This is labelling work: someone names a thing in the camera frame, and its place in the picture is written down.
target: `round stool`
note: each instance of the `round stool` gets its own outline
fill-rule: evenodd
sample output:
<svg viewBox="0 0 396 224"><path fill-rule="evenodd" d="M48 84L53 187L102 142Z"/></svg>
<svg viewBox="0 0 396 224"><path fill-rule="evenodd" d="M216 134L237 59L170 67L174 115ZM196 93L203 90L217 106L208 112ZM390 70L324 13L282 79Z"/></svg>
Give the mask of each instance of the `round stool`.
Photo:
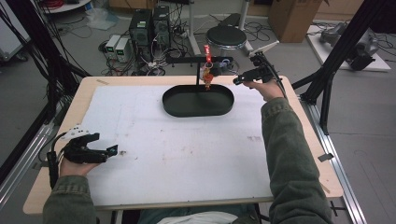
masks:
<svg viewBox="0 0 396 224"><path fill-rule="evenodd" d="M247 35L233 26L216 26L206 33L209 45L221 49L221 56L225 56L226 49L241 49L247 42Z"/></svg>

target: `pen mark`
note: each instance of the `pen mark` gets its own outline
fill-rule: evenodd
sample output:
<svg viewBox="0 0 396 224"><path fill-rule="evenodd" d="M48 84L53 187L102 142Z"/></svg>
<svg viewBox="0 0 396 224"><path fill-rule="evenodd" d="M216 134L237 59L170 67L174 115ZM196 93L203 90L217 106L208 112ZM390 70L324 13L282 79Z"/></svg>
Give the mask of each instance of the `pen mark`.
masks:
<svg viewBox="0 0 396 224"><path fill-rule="evenodd" d="M100 82L102 84L108 85L108 82L102 81L101 79L96 79L97 82Z"/></svg>
<svg viewBox="0 0 396 224"><path fill-rule="evenodd" d="M247 136L250 142L262 142L262 138L259 136Z"/></svg>

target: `black oval tray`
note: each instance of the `black oval tray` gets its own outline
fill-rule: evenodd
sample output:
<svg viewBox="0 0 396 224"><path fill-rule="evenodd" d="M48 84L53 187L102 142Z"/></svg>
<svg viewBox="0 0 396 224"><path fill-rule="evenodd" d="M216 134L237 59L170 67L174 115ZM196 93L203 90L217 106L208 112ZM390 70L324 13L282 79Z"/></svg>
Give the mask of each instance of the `black oval tray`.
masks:
<svg viewBox="0 0 396 224"><path fill-rule="evenodd" d="M216 84L209 91L205 85L179 85L163 94L163 108L179 118L224 115L233 108L233 93Z"/></svg>

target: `human arm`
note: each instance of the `human arm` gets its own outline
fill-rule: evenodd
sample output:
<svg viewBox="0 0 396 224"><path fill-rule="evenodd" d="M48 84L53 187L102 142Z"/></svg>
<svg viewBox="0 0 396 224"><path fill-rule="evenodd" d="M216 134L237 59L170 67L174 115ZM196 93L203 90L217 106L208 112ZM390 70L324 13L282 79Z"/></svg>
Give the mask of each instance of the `human arm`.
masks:
<svg viewBox="0 0 396 224"><path fill-rule="evenodd" d="M274 202L271 223L332 223L319 172L306 143L303 127L274 80L244 83L264 100L262 135Z"/></svg>
<svg viewBox="0 0 396 224"><path fill-rule="evenodd" d="M77 164L63 158L60 177L44 204L43 223L96 223L87 173L98 164Z"/></svg>

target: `white device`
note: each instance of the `white device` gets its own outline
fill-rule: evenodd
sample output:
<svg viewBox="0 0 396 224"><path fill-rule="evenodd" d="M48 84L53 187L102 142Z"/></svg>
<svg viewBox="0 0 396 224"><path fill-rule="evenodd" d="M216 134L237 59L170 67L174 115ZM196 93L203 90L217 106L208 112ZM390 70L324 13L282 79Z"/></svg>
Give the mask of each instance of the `white device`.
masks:
<svg viewBox="0 0 396 224"><path fill-rule="evenodd" d="M113 35L106 44L106 56L108 59L117 60L116 46L119 43L121 36Z"/></svg>
<svg viewBox="0 0 396 224"><path fill-rule="evenodd" d="M278 41L278 40L277 40L276 42L274 42L274 43L271 43L271 44L265 45L264 47L261 47L261 48L259 48L259 49L253 50L252 52L249 53L248 57L251 58L251 57L253 57L257 52L260 52L260 51L261 51L262 53L264 53L264 52L267 51L268 49L271 49L271 48L275 47L277 44L279 44L279 41Z"/></svg>
<svg viewBox="0 0 396 224"><path fill-rule="evenodd" d="M119 40L119 44L116 46L116 53L120 63L127 63L131 59L132 49L129 38L122 37Z"/></svg>
<svg viewBox="0 0 396 224"><path fill-rule="evenodd" d="M62 140L70 140L73 138L81 137L90 134L90 131L80 124L77 124L72 129L69 130L64 136L61 137Z"/></svg>

